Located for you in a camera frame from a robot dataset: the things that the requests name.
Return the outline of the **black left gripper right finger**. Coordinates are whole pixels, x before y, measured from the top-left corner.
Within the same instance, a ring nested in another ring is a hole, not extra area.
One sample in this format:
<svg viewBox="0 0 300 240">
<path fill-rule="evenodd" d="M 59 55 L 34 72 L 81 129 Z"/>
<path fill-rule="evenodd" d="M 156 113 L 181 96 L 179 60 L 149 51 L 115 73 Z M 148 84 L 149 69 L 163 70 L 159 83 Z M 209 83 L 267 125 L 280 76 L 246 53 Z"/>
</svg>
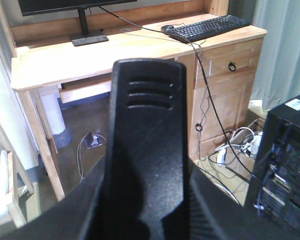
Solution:
<svg viewBox="0 0 300 240">
<path fill-rule="evenodd" d="M 189 160 L 191 240 L 300 240 L 300 236 L 244 209 Z"/>
</svg>

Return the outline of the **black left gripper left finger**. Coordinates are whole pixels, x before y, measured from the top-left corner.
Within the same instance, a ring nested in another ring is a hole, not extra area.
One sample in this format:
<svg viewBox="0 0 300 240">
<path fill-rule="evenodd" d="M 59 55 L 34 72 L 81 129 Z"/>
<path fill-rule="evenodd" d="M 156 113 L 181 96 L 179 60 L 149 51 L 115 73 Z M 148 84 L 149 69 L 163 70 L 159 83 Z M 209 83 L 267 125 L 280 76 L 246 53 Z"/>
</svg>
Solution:
<svg viewBox="0 0 300 240">
<path fill-rule="evenodd" d="M 102 240 L 100 197 L 105 158 L 60 202 L 0 240 Z"/>
</svg>

